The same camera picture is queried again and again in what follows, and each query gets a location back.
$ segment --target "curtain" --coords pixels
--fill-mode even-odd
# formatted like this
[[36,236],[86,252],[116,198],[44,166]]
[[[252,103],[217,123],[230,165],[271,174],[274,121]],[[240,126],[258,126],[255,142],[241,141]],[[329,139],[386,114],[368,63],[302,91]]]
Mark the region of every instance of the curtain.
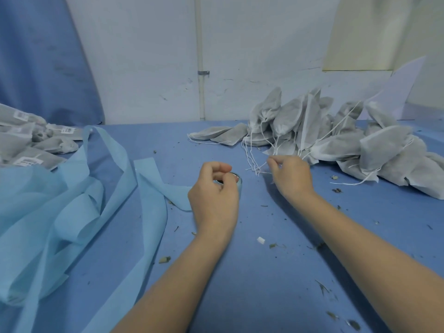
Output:
[[65,0],[0,0],[0,103],[58,125],[105,123]]

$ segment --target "person's left hand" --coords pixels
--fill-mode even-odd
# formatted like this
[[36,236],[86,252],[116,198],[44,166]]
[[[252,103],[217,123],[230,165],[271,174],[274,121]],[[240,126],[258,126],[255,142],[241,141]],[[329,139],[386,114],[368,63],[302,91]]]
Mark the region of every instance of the person's left hand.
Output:
[[[239,178],[230,173],[231,169],[223,162],[204,163],[199,179],[188,193],[197,223],[196,237],[225,246],[233,235],[239,210]],[[213,180],[222,180],[223,185]]]

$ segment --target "hand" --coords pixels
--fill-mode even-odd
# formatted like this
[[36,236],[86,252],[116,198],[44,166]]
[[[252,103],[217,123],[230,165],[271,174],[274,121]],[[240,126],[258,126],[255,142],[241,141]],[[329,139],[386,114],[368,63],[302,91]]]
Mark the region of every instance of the hand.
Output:
[[310,166],[300,157],[273,155],[267,163],[277,188],[287,201],[294,202],[299,196],[314,192]]
[[[239,210],[239,178],[230,173],[231,169],[223,162],[204,163],[199,179],[188,193],[197,223],[196,237],[225,246],[233,235]],[[223,185],[213,180],[222,180]]]

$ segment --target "table surface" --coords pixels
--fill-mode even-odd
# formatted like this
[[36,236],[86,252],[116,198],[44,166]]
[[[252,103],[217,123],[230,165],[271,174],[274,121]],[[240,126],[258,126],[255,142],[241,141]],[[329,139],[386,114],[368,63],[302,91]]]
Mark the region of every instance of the table surface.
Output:
[[[345,269],[322,240],[271,184],[269,175],[246,171],[245,152],[238,144],[197,145],[186,134],[214,125],[237,122],[196,122],[104,126],[131,160],[154,157],[164,182],[193,185],[203,162],[228,162],[243,179],[239,220],[233,239],[217,265],[190,325],[190,332],[389,332]],[[443,133],[415,127],[429,151],[444,155]],[[92,174],[109,198],[120,175],[97,134],[90,143]],[[254,150],[258,162],[266,156]],[[312,167],[316,191],[365,228],[408,253],[444,277],[444,201],[411,187],[385,180],[358,186],[338,166]],[[168,222],[147,290],[192,241],[196,231],[191,213],[167,204]],[[78,333],[119,285],[142,255],[141,205],[136,189],[68,271],[69,279],[40,302],[35,333]],[[261,236],[265,244],[257,242]],[[171,256],[169,264],[158,264]],[[327,291],[322,292],[322,283]],[[332,319],[326,312],[336,314]],[[19,310],[0,305],[0,327],[9,332]]]

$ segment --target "person's right arm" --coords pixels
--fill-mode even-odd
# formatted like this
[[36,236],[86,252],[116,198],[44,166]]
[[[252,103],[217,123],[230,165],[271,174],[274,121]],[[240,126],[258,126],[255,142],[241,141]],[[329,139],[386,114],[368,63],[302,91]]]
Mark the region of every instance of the person's right arm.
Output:
[[444,279],[316,194],[309,165],[299,157],[267,162],[280,193],[318,231],[394,333],[444,332]]

